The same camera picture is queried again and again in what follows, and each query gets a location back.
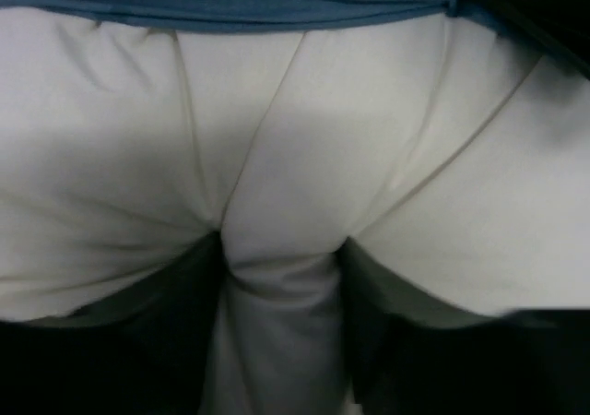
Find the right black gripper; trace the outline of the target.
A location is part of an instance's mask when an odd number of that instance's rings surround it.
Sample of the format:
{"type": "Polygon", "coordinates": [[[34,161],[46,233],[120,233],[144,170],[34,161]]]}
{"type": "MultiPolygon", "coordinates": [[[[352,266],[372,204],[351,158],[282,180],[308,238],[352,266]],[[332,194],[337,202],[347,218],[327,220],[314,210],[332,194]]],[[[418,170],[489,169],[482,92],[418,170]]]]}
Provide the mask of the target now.
{"type": "Polygon", "coordinates": [[[481,6],[589,76],[589,0],[460,0],[481,6]]]}

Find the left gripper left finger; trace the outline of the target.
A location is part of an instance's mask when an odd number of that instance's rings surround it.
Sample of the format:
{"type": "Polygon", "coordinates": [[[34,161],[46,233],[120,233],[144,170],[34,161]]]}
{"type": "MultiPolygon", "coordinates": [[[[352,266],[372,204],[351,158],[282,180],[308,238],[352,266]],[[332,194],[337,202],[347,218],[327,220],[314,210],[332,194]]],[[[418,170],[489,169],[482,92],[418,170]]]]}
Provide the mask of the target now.
{"type": "Polygon", "coordinates": [[[1,325],[5,414],[196,414],[226,273],[212,232],[66,317],[1,325]]]}

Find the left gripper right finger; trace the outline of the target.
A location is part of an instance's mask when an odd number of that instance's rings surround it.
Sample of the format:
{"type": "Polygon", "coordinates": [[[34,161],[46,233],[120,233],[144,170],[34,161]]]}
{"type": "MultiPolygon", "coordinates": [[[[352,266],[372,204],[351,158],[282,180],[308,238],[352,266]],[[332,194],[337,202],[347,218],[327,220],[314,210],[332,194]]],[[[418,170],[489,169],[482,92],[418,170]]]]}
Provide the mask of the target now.
{"type": "Polygon", "coordinates": [[[585,414],[589,313],[472,314],[376,263],[337,251],[343,349],[365,414],[585,414]]]}

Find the white pillow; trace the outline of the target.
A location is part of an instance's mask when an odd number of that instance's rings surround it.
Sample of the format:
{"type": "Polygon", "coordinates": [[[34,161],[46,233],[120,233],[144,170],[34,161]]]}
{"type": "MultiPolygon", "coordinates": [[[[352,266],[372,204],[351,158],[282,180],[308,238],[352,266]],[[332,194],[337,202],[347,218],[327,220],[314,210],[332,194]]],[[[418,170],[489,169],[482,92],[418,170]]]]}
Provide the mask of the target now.
{"type": "Polygon", "coordinates": [[[589,304],[589,84],[473,22],[203,34],[1,13],[1,317],[218,231],[206,414],[337,414],[344,243],[428,326],[589,304]]]}

